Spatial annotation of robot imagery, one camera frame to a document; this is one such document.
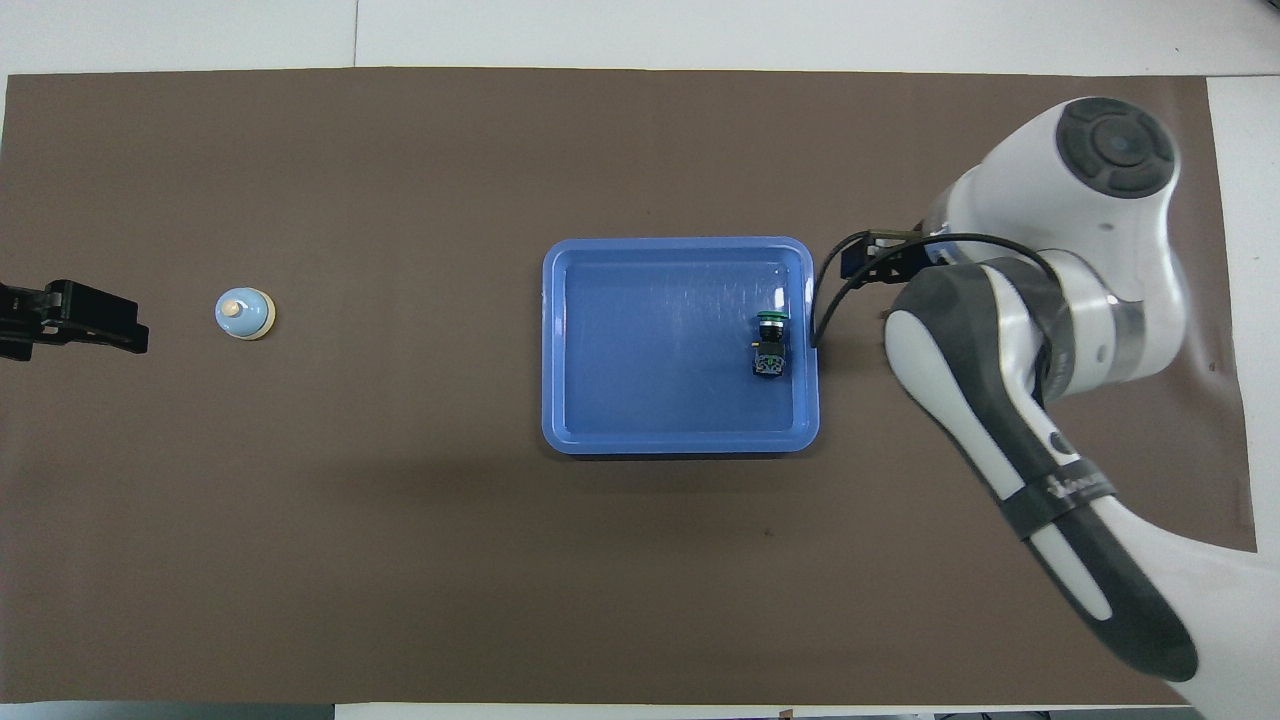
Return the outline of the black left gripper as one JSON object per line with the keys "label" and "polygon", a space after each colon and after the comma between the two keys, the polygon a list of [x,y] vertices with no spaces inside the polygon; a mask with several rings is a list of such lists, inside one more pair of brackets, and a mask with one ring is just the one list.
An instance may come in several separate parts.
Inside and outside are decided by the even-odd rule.
{"label": "black left gripper", "polygon": [[29,361],[32,343],[125,343],[148,350],[148,328],[136,323],[136,302],[74,281],[38,290],[0,283],[0,359]]}

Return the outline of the light blue service bell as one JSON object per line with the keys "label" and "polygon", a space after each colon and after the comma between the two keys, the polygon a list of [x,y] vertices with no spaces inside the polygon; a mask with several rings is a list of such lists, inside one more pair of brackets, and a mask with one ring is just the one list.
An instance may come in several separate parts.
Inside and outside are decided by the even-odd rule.
{"label": "light blue service bell", "polygon": [[253,287],[225,291],[214,305],[219,328],[234,340],[264,338],[275,325],[278,310],[269,293]]}

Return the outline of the green push button switch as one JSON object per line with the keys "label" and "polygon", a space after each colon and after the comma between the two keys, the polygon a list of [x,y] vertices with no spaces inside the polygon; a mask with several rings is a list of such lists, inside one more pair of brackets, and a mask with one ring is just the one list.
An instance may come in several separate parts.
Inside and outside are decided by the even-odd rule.
{"label": "green push button switch", "polygon": [[787,328],[790,315],[781,310],[765,310],[756,314],[756,340],[751,343],[754,352],[751,372],[764,378],[780,378],[787,364]]}

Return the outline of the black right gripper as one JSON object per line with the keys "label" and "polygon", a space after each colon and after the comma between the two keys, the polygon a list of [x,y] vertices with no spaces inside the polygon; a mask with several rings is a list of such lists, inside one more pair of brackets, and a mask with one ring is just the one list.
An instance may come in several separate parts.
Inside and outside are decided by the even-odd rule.
{"label": "black right gripper", "polygon": [[867,243],[850,243],[842,250],[842,278],[854,278],[864,269],[865,283],[900,284],[934,265],[918,231],[870,231]]}

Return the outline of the blue plastic tray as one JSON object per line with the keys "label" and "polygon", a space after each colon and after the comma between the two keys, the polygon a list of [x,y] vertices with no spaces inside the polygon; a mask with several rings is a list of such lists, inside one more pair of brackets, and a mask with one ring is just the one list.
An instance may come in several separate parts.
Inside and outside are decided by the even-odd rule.
{"label": "blue plastic tray", "polygon": [[[792,454],[820,428],[808,247],[785,236],[564,240],[541,264],[541,433],[568,455]],[[790,315],[780,378],[756,314]]]}

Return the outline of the brown table mat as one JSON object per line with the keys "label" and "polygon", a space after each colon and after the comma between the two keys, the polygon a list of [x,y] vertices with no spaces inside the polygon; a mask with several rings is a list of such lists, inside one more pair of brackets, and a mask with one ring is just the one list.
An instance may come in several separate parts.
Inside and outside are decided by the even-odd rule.
{"label": "brown table mat", "polygon": [[[0,360],[0,701],[1156,705],[846,299],[774,459],[540,428],[577,237],[911,227],[996,143],[1123,97],[1184,154],[1166,372],[1053,404],[1143,518],[1252,550],[1207,82],[374,68],[13,76],[0,281],[134,300],[150,348]],[[261,340],[214,305],[253,287]]]}

